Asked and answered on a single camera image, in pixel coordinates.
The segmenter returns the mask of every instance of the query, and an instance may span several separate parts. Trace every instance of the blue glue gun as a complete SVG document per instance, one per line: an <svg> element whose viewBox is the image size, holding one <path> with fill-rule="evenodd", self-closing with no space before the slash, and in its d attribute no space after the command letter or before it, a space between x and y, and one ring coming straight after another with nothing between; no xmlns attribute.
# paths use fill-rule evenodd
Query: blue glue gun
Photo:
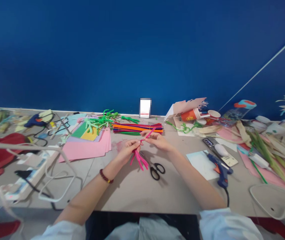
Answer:
<svg viewBox="0 0 285 240"><path fill-rule="evenodd" d="M24 127L29 128L32 126L39 126L39 127L44 127L47 123L42 121L41 118L39 117L39 114L33 115L28 122L24 125Z"/></svg>
<svg viewBox="0 0 285 240"><path fill-rule="evenodd" d="M222 161L216 156L206 153L205 151L204 153L207 155L209 160L216 165L216 168L214 168L214 170L217 173L219 173L218 185L222 188L227 188L228 187L228 174L232 174L233 170L231 168L228 168L228 169L225 168L223 166Z"/></svg>

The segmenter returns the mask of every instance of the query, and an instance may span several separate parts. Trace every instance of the dark pants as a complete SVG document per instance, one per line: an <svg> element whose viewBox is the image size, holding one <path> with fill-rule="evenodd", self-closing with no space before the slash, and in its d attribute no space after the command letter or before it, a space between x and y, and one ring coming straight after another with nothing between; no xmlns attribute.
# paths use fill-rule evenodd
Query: dark pants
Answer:
<svg viewBox="0 0 285 240"><path fill-rule="evenodd" d="M148 213L125 212L100 212L94 211L86 221L86 240L103 240L116 227L127 222L138 223L140 217L148 217ZM167 222L168 225L177 228L185 239L198 240L199 226L196 215L182 214L156 214Z"/></svg>

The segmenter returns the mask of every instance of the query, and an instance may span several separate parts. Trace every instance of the hand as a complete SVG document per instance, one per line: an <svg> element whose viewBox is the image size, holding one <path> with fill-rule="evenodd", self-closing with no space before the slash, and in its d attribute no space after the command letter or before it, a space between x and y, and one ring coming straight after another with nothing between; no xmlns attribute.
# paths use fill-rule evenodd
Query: hand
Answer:
<svg viewBox="0 0 285 240"><path fill-rule="evenodd" d="M122 147L118 155L115 157L115 161L125 165L132 154L132 151L137 150L140 151L140 140L133 139L125 142L125 145Z"/></svg>
<svg viewBox="0 0 285 240"><path fill-rule="evenodd" d="M144 137L148 135L149 132L149 130L144 130L140 133L140 135ZM153 132L149 138L145 139L145 141L147 143L156 145L157 148L165 152L170 152L174 149L174 147L170 143L168 143L167 140L159 133Z"/></svg>

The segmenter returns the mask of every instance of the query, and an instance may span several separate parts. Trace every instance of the shirt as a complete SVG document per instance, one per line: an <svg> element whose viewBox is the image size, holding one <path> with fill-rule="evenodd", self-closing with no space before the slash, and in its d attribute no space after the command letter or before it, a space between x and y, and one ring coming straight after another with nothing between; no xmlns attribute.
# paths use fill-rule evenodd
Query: shirt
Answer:
<svg viewBox="0 0 285 240"><path fill-rule="evenodd" d="M200 212L199 228L204 240L263 240L250 218L232 213L230 208ZM68 221L48 226L42 236L32 240L85 240L86 230ZM128 222L115 228L106 240L185 239L178 229L169 226L161 218L141 217L138 223Z"/></svg>

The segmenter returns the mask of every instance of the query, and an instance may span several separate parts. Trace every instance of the person's left hand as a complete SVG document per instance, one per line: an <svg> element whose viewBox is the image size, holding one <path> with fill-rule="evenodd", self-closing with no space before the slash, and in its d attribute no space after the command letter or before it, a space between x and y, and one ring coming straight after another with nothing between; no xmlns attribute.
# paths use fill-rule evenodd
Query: person's left hand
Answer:
<svg viewBox="0 0 285 240"><path fill-rule="evenodd" d="M115 161L118 161L119 163L125 165L130 158L130 155L132 154L133 150L140 151L140 140L133 139L129 140L125 143L125 145L122 147L118 155L115 157Z"/></svg>

